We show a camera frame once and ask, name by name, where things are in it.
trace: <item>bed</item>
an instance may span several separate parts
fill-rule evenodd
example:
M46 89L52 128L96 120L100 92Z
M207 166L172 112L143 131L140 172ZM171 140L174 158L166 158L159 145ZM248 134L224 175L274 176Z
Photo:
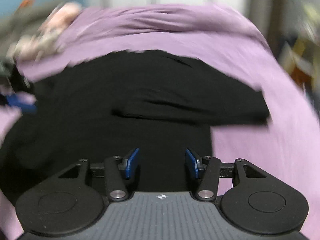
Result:
M318 118L303 93L278 65L256 27L229 7L151 5L85 9L61 35L65 51L18 67L31 81L61 72L112 51L160 49L199 58L253 88L261 88L270 110L268 127L212 127L212 150L223 162L244 158L307 198L309 214L301 232L320 239L320 149ZM19 118L18 109L0 109L0 135ZM232 186L220 183L223 194ZM14 208L2 196L0 227L8 239L21 233Z

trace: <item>purple blanket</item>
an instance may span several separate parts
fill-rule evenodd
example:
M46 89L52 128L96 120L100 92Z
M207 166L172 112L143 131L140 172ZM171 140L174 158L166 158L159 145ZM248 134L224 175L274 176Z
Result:
M245 158L303 193L309 215L302 228L310 239L320 239L320 150L318 120L303 94L271 55L268 45L247 19L217 5L152 5L141 8L85 9L62 34L66 50L39 63L21 64L32 81L60 72L66 65L112 51L161 49L199 58L253 88L261 88L271 113L268 127L212 127L212 148L223 162ZM16 110L0 110L2 137L19 117ZM219 192L231 187L221 179ZM8 233L0 210L0 226Z

